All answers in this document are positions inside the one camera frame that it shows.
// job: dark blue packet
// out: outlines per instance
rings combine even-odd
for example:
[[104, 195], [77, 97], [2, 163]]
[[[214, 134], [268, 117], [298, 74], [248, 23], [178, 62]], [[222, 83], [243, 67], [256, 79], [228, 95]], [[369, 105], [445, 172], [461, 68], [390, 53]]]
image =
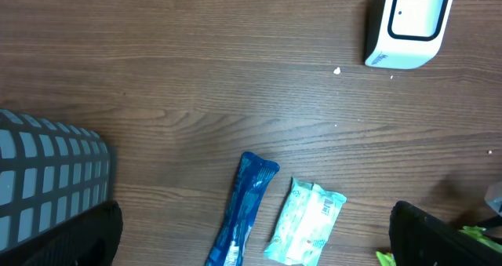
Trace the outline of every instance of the dark blue packet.
[[241, 266], [246, 242], [258, 207], [272, 177], [279, 171], [276, 162], [244, 152], [230, 205], [206, 266]]

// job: white and teal package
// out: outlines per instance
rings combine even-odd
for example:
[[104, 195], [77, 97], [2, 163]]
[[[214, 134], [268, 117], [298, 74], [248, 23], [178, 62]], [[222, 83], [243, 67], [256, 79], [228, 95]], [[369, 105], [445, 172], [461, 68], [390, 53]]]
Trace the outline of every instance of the white and teal package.
[[317, 265], [346, 201], [340, 193], [293, 178], [291, 193], [265, 257], [286, 265]]
[[276, 162], [244, 152], [223, 226], [206, 266], [241, 266], [246, 242], [258, 207], [272, 177], [279, 171]]

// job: white container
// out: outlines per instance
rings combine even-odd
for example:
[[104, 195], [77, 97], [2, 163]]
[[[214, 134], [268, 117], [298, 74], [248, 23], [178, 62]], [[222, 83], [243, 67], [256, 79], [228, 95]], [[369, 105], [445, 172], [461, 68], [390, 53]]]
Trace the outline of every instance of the white container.
[[373, 0], [366, 61], [370, 67], [414, 69], [441, 47], [453, 0]]

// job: barcode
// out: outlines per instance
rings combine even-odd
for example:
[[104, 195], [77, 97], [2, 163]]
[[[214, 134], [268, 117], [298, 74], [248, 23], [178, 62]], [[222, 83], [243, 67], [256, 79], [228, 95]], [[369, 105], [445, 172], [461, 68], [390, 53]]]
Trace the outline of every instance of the barcode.
[[236, 266], [238, 260], [238, 246], [230, 246], [224, 266]]
[[324, 206], [322, 207], [322, 213], [326, 216], [329, 216], [329, 210], [331, 209], [331, 205], [333, 202], [329, 199], [324, 199]]

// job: wood grain surface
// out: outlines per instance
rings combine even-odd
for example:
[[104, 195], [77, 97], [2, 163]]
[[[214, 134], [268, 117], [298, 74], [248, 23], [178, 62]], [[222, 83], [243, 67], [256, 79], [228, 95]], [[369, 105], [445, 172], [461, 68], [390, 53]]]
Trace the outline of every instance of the wood grain surface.
[[363, 65], [368, 3], [0, 0], [0, 107], [117, 147], [115, 266], [202, 265], [244, 151], [281, 165], [244, 265], [278, 265], [263, 250], [291, 177], [348, 197], [319, 265], [377, 265], [398, 200], [454, 225], [494, 215], [502, 0], [454, 0], [413, 71]]

